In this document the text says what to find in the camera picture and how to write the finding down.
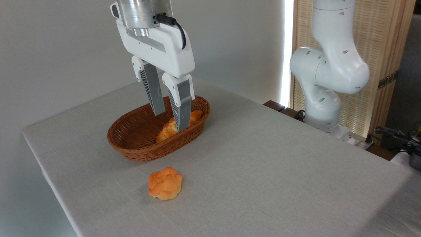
wicker basket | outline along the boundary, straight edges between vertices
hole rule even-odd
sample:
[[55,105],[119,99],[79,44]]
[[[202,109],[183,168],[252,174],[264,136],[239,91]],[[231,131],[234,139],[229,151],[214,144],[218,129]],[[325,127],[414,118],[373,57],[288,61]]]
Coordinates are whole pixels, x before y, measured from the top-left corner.
[[158,133],[173,117],[169,97],[164,98],[165,112],[155,116],[149,104],[121,116],[107,133],[110,145],[124,157],[134,161],[150,161],[166,156],[197,138],[203,131],[211,108],[200,96],[192,100],[192,111],[202,110],[203,116],[194,125],[156,143]]

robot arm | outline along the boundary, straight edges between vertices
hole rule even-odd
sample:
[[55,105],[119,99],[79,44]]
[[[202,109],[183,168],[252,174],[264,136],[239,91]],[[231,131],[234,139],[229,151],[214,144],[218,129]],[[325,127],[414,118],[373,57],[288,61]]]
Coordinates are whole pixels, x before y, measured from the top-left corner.
[[188,127],[195,60],[187,33],[171,18],[170,0],[118,0],[111,5],[123,44],[133,54],[137,81],[142,82],[155,115],[165,112],[156,67],[162,69],[179,131]]
[[319,48],[301,47],[291,57],[291,72],[306,101],[305,122],[347,140],[349,131],[338,125],[341,102],[334,92],[356,94],[370,72],[352,36],[355,0],[314,0],[312,34]]

black cable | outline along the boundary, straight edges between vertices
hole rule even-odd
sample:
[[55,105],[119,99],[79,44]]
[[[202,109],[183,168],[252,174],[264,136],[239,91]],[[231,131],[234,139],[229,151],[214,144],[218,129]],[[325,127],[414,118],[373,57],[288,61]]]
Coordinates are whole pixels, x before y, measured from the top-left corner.
[[390,143],[390,142],[388,142],[384,139],[378,138],[378,137],[374,136],[373,134],[369,133],[369,135],[371,135],[373,138],[375,138],[375,139],[377,139],[381,142],[387,143],[388,145],[394,146],[396,148],[400,148],[401,150],[405,150],[407,152],[411,152],[411,153],[414,152],[417,155],[421,155],[420,149],[417,149],[418,146],[416,146],[415,148],[412,148],[412,146],[410,146],[410,145],[408,145],[408,146],[396,145],[396,144]]
[[184,34],[183,28],[177,21],[175,22],[175,24],[180,29],[181,38],[183,39],[183,47],[181,49],[184,49],[186,47],[186,35]]
[[164,23],[166,25],[176,25],[179,29],[180,29],[180,33],[181,33],[181,38],[183,40],[183,46],[181,49],[184,49],[186,47],[186,35],[184,34],[183,28],[181,27],[181,25],[177,22],[177,20],[173,17],[170,16],[165,16],[163,14],[157,14],[155,16],[156,20],[160,23]]

table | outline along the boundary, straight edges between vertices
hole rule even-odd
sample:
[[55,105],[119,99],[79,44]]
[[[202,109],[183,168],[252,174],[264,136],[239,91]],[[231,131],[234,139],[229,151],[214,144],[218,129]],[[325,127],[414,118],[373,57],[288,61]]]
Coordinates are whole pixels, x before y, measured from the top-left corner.
[[[136,83],[24,130],[79,236],[420,236],[421,176],[275,110],[194,78],[211,105],[203,133],[134,162],[109,126],[148,103]],[[150,173],[183,174],[171,201]]]

